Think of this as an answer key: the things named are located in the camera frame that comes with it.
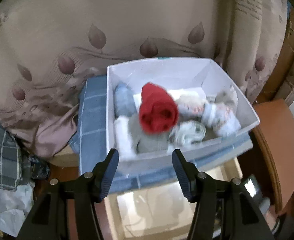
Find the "blue plaid cloth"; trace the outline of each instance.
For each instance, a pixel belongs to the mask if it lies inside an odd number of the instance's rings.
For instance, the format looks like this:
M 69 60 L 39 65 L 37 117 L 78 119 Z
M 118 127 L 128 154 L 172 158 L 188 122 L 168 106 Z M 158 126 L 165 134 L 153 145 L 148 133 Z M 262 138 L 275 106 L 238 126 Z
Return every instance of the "blue plaid cloth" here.
M 14 136 L 0 124 L 0 187 L 15 190 L 22 182 L 23 167 L 28 160 L 22 161 L 22 153 Z
M 106 158 L 106 87 L 106 76 L 93 77 L 87 80 L 79 96 L 78 130 L 70 139 L 69 145 L 74 152 L 79 153 L 80 174 L 92 171 L 98 162 Z M 234 145 L 193 162 L 198 168 L 211 169 L 214 167 L 213 164 L 217 166 L 235 158 L 236 155 L 230 156 L 229 153 L 248 140 L 250 141 L 249 135 L 244 134 Z M 132 175 L 124 175 L 117 171 L 110 193 L 139 189 L 175 179 L 176 174 L 172 166 Z

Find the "folded sock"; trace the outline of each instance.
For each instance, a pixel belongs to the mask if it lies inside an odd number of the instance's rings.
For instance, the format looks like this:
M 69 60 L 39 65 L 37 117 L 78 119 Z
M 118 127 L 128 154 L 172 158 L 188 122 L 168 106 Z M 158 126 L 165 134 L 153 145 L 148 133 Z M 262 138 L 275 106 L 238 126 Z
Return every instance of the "folded sock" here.
M 203 97 L 181 95 L 180 98 L 176 100 L 179 113 L 184 120 L 200 118 L 204 112 L 205 103 L 208 103 L 206 95 Z
M 120 82 L 114 90 L 114 112 L 115 117 L 131 117 L 137 113 L 132 90 L 125 83 Z
M 230 136 L 241 129 L 239 120 L 229 106 L 223 103 L 205 104 L 201 122 L 218 137 Z
M 154 152 L 168 148 L 169 132 L 146 134 L 140 126 L 137 114 L 129 119 L 128 127 L 133 148 L 137 153 Z
M 201 142 L 206 134 L 206 127 L 197 121 L 181 122 L 173 128 L 169 141 L 175 146 L 185 146 Z
M 120 116 L 114 121 L 117 150 L 120 159 L 132 159 L 136 156 L 132 137 L 128 130 L 129 117 Z
M 163 88 L 147 83 L 141 91 L 139 121 L 145 133 L 169 131 L 178 121 L 178 107 Z
M 233 86 L 230 86 L 229 89 L 218 93 L 215 99 L 215 103 L 224 103 L 226 106 L 229 106 L 234 114 L 236 114 L 238 97 L 235 88 Z

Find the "gray sock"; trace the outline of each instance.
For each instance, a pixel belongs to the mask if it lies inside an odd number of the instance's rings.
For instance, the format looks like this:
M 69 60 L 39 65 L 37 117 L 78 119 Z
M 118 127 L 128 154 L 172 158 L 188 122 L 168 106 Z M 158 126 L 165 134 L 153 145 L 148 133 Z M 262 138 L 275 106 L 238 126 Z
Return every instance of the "gray sock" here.
M 132 136 L 133 148 L 137 153 L 147 153 L 168 148 L 169 132 L 160 134 L 146 134 L 141 129 L 138 114 L 134 114 L 128 122 L 129 132 Z

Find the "light blue sock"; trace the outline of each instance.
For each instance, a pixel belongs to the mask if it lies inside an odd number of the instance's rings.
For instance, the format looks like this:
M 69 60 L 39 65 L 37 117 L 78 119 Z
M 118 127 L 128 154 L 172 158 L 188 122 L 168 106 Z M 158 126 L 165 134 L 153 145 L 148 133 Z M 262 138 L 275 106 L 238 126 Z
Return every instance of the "light blue sock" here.
M 116 118 L 121 115 L 131 117 L 137 113 L 133 92 L 122 82 L 114 90 L 114 112 Z

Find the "pink leaf pattern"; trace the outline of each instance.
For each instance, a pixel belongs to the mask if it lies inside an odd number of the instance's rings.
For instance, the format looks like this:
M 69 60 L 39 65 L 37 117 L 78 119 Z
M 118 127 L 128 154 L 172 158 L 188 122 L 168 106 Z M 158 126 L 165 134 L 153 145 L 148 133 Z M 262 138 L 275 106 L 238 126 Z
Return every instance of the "pink leaf pattern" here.
M 149 37 L 140 45 L 139 51 L 144 57 L 154 57 L 158 54 L 157 46 Z
M 106 35 L 102 30 L 98 29 L 95 25 L 91 25 L 89 30 L 89 42 L 97 49 L 102 49 L 106 45 Z
M 263 56 L 261 56 L 260 58 L 256 59 L 255 62 L 255 69 L 257 71 L 262 71 L 266 66 L 266 61 L 265 58 Z
M 23 65 L 17 64 L 17 68 L 24 79 L 28 81 L 32 81 L 31 72 L 26 67 L 24 67 Z
M 25 92 L 20 87 L 13 87 L 11 91 L 13 97 L 17 100 L 24 100 L 26 97 Z
M 188 41 L 191 44 L 196 44 L 201 42 L 205 37 L 205 30 L 203 24 L 200 22 L 195 26 L 188 35 Z
M 63 74 L 71 75 L 75 69 L 74 61 L 67 56 L 59 57 L 58 68 Z

